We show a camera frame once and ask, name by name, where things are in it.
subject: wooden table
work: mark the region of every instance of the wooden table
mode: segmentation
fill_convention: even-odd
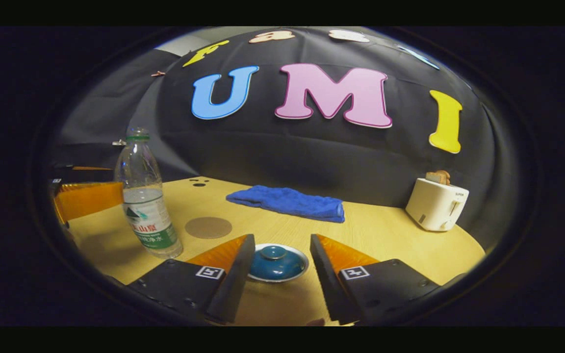
[[[234,326],[304,326],[325,318],[331,322],[309,251],[312,233],[330,237],[380,261],[397,258],[437,284],[469,271],[484,257],[484,250],[467,232],[455,226],[448,232],[427,232],[402,208],[344,202],[346,221],[330,223],[278,214],[226,201],[226,195],[250,188],[219,179],[197,177],[163,185],[167,209],[186,261],[206,250],[244,234],[254,234],[256,244],[279,243],[302,251],[309,270],[293,281],[245,285]],[[204,183],[195,187],[194,183]],[[184,225],[198,217],[219,217],[232,224],[229,235],[200,239],[186,233]],[[162,259],[150,255],[134,235],[121,206],[69,221],[79,250],[106,275],[130,284]]]

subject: blue towel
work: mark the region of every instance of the blue towel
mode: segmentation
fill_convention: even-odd
[[[336,223],[345,221],[341,200],[305,195],[292,188],[268,188],[256,185],[247,190],[229,194],[226,199],[240,205],[260,207],[317,221]]]

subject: round coaster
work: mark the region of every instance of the round coaster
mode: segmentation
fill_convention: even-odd
[[[191,219],[184,228],[188,234],[202,239],[220,238],[232,231],[230,222],[217,217]]]

